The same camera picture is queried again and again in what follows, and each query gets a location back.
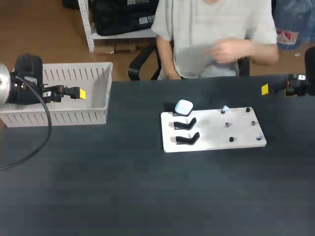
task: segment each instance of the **person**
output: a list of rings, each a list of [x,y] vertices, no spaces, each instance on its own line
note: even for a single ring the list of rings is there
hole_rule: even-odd
[[[279,59],[271,0],[159,0],[159,79],[236,76],[237,60]]]

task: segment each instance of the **wooden floor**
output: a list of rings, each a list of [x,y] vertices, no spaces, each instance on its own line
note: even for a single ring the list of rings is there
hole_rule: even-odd
[[[252,75],[305,73],[304,53],[315,43],[295,51],[281,51],[274,67],[251,66]],[[16,58],[25,52],[41,56],[44,63],[96,62],[114,63],[113,80],[128,81],[127,69],[136,56],[90,53],[79,10],[62,7],[62,0],[0,0],[0,63],[13,68]],[[141,71],[150,78],[152,55]]]

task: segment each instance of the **white plastic basket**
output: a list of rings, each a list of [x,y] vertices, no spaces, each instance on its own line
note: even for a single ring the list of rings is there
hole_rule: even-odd
[[[112,84],[113,63],[44,64],[43,83],[48,86],[80,87],[86,99],[65,96],[61,103],[49,103],[52,125],[105,124]],[[47,126],[41,104],[3,104],[0,118],[8,127]]]

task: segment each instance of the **gray t-shirt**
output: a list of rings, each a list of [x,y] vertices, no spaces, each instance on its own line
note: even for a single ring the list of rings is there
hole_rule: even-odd
[[[174,40],[174,63],[180,76],[235,76],[237,63],[217,64],[206,50],[227,38],[276,44],[271,11],[271,0],[159,0],[152,30],[167,41]]]

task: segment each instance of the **white board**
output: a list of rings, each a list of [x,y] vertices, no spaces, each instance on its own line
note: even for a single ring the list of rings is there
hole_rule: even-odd
[[[193,118],[197,123],[192,130],[175,130],[174,122],[190,123]],[[161,114],[163,147],[165,152],[203,151],[231,148],[257,148],[267,144],[263,137],[257,140],[258,134],[263,134],[254,110],[246,112],[246,108],[234,108],[221,114],[219,110],[193,111],[189,117],[173,116],[173,113]],[[176,136],[192,138],[200,133],[197,142],[190,145],[179,145]]]

